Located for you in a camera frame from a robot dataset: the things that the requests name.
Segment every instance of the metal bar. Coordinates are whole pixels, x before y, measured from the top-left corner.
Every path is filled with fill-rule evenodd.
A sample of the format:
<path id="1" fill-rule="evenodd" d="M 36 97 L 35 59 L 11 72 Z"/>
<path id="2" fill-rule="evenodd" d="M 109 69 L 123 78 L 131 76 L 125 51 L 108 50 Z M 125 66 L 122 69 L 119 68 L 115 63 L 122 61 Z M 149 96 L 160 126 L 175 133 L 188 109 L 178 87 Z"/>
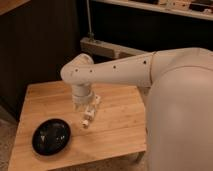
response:
<path id="1" fill-rule="evenodd" d="M 88 27 L 89 27 L 89 33 L 88 36 L 90 38 L 90 41 L 93 41 L 94 39 L 94 33 L 92 31 L 92 21 L 91 21 L 91 11 L 90 11 L 90 0 L 86 0 L 87 2 L 87 17 L 88 17 Z"/>
<path id="2" fill-rule="evenodd" d="M 124 1 L 124 0 L 93 0 L 93 1 L 213 21 L 212 14 L 205 14 L 203 12 L 196 12 L 192 10 L 183 11 L 178 9 L 168 9 L 165 5 L 164 6 L 153 5 L 153 4 L 147 4 L 142 2 L 133 2 L 133 1 Z"/>
<path id="3" fill-rule="evenodd" d="M 120 46 L 99 40 L 90 41 L 90 39 L 87 37 L 84 37 L 81 40 L 81 50 L 89 54 L 104 56 L 112 59 L 146 53 L 143 50 Z"/>

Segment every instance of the floor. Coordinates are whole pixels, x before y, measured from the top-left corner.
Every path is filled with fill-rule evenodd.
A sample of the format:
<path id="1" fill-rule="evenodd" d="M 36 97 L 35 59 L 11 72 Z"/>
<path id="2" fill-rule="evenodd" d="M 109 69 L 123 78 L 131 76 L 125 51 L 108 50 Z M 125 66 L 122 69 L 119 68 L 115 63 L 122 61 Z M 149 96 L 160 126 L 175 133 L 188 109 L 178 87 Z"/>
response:
<path id="1" fill-rule="evenodd" d="M 17 126 L 0 120 L 0 171 L 7 171 Z M 137 154 L 107 159 L 57 171 L 147 171 L 146 156 L 136 163 Z"/>

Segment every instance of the black bowl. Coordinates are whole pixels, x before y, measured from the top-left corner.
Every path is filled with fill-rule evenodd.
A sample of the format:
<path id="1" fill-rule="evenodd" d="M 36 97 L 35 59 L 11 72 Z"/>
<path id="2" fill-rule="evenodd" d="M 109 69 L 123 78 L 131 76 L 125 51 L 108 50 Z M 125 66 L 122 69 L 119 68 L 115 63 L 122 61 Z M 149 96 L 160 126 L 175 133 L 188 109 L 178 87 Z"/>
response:
<path id="1" fill-rule="evenodd" d="M 50 119 L 36 129 L 32 138 L 32 146 L 40 155 L 53 155 L 67 145 L 70 135 L 70 127 L 65 121 Z"/>

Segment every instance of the wooden table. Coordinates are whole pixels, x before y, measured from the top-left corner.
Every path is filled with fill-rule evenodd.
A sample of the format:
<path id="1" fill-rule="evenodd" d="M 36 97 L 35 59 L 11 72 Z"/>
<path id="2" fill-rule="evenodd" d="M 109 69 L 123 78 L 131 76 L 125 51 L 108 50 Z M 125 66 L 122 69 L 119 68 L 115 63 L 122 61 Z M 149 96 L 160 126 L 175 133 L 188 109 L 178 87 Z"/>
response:
<path id="1" fill-rule="evenodd" d="M 44 171 L 146 150 L 144 105 L 134 86 L 95 84 L 102 97 L 95 121 L 82 128 L 83 114 L 75 112 L 71 88 L 65 83 L 29 85 L 9 163 L 9 171 Z M 56 155 L 36 154 L 31 146 L 35 129 L 51 118 L 65 120 L 72 140 Z"/>

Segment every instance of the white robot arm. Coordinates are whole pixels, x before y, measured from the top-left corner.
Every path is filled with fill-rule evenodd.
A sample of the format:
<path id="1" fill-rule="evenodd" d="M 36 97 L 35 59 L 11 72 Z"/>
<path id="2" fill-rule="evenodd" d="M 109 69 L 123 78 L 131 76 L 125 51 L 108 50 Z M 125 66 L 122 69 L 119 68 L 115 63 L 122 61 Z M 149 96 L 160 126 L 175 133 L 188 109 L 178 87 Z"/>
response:
<path id="1" fill-rule="evenodd" d="M 213 170 L 213 53 L 186 48 L 93 64 L 81 54 L 61 70 L 73 100 L 94 82 L 151 87 L 146 105 L 149 171 Z"/>

